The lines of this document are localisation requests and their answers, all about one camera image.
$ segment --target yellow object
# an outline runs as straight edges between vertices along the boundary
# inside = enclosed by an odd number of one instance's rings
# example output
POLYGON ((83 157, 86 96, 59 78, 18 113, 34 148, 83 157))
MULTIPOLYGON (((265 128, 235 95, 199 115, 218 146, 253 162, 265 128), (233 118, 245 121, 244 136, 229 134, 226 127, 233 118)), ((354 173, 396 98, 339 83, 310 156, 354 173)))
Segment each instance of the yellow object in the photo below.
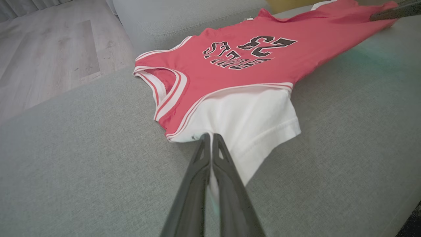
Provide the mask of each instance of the yellow object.
POLYGON ((307 5, 313 5, 323 0, 266 0, 272 8, 272 13, 280 13, 288 11, 294 8, 304 7, 307 5))

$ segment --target curtain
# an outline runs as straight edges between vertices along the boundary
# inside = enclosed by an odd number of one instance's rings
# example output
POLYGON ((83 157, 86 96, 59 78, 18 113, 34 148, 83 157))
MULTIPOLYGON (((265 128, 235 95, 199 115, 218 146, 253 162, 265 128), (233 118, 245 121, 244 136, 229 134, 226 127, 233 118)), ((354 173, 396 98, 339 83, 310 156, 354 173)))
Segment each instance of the curtain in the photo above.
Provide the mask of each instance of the curtain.
POLYGON ((71 0, 0 0, 0 22, 71 0))

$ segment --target laminate flooring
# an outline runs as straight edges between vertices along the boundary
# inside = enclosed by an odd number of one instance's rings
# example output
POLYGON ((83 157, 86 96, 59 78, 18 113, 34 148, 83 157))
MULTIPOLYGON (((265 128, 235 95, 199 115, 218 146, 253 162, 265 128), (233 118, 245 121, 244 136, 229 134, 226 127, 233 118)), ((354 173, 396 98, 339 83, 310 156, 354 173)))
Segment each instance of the laminate flooring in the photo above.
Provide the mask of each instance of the laminate flooring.
POLYGON ((105 0, 73 0, 0 23, 0 124, 72 88, 134 65, 105 0))

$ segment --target basketball jersey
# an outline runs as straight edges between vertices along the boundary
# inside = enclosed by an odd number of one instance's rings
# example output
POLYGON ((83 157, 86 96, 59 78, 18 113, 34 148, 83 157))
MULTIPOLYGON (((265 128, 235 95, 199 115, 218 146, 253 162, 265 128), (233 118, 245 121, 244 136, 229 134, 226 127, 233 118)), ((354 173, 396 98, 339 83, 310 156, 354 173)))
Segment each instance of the basketball jersey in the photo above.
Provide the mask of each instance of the basketball jersey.
POLYGON ((152 89, 154 119, 173 142, 220 133, 244 183, 277 145, 301 131, 289 100, 315 68, 395 20, 370 22, 397 4, 337 0, 289 19, 265 9, 253 20, 205 29, 170 50, 136 59, 134 75, 152 89))

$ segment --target gray sofa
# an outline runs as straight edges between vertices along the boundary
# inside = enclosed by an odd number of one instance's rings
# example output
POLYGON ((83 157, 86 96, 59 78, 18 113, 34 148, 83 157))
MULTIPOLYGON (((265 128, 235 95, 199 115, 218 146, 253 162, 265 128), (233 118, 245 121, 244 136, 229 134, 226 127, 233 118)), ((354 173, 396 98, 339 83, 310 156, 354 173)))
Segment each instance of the gray sofa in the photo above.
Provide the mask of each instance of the gray sofa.
MULTIPOLYGON (((246 187, 268 237, 393 237, 404 224, 421 198, 420 19, 399 20, 296 85, 302 134, 246 187)), ((1 236, 159 235, 197 143, 166 140, 132 71, 0 126, 1 236)), ((206 236, 219 236, 209 203, 206 236)))
POLYGON ((136 54, 168 49, 206 28, 218 29, 270 9, 265 0, 107 0, 136 54))

